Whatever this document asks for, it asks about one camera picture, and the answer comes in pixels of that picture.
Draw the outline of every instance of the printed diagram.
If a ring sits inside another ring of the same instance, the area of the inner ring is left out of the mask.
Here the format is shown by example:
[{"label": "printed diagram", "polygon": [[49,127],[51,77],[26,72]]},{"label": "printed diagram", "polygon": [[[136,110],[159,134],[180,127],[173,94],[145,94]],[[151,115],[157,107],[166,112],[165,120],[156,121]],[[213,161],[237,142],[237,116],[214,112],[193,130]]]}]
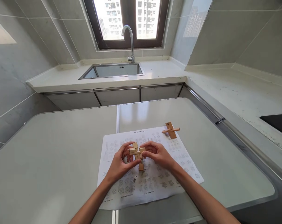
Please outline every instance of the printed diagram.
[{"label": "printed diagram", "polygon": [[[98,185],[106,176],[114,154],[123,143],[129,141],[137,142],[139,147],[147,141],[163,144],[173,159],[194,180],[202,183],[204,180],[178,134],[176,133],[177,138],[171,139],[167,134],[162,133],[163,130],[165,130],[165,127],[105,135],[102,145]],[[136,166],[112,186],[100,209],[118,210],[127,206],[167,198],[182,192],[184,192],[184,189],[174,176],[147,157],[143,159],[143,171],[139,171],[138,166]]]}]

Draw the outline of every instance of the brown window frame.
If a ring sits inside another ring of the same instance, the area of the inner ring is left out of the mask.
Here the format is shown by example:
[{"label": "brown window frame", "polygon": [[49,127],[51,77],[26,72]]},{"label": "brown window frame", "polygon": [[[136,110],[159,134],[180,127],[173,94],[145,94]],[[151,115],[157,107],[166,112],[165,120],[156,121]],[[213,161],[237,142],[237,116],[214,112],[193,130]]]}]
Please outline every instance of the brown window frame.
[{"label": "brown window frame", "polygon": [[[121,3],[121,14],[123,25],[129,25],[134,36],[134,48],[158,48],[162,47],[165,24],[167,19],[167,11],[169,0],[161,0],[160,11],[157,27],[156,39],[137,40],[136,29],[136,1],[135,0],[119,0]],[[86,10],[90,19],[90,23],[95,35],[95,39],[100,50],[108,49],[129,49],[131,48],[130,34],[125,32],[124,40],[103,40],[102,32],[98,22],[98,17],[93,0],[84,0]]]}]

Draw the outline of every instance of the chrome faucet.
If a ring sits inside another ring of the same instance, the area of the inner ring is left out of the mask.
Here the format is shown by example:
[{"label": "chrome faucet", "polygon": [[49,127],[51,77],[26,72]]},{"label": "chrome faucet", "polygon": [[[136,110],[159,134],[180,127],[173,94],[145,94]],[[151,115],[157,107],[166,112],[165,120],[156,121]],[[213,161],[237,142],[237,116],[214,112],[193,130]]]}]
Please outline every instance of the chrome faucet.
[{"label": "chrome faucet", "polygon": [[121,35],[125,36],[125,30],[128,29],[130,36],[131,36],[131,47],[132,47],[132,56],[128,57],[128,61],[131,61],[132,63],[135,63],[135,56],[134,56],[134,37],[133,37],[133,32],[132,29],[128,25],[124,25],[122,28]]}]

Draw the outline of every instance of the stainless steel sink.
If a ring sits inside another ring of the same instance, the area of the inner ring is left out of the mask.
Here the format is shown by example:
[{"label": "stainless steel sink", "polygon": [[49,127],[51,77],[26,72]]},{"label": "stainless steel sink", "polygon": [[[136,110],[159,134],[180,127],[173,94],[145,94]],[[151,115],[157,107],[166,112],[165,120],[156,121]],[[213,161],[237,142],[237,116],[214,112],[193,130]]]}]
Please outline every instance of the stainless steel sink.
[{"label": "stainless steel sink", "polygon": [[93,64],[79,79],[145,75],[140,63]]}]

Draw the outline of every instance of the table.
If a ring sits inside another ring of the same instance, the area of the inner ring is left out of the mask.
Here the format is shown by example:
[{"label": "table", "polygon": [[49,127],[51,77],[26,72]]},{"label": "table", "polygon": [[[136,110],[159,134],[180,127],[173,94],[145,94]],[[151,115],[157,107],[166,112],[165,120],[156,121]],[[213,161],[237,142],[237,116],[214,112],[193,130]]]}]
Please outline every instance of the table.
[{"label": "table", "polygon": [[[229,210],[271,200],[269,179],[189,100],[176,98],[33,117],[0,150],[0,223],[65,224],[96,189],[105,134],[171,121],[209,193]],[[202,220],[186,193],[121,209],[118,223]],[[99,210],[93,223],[112,223]]]}]

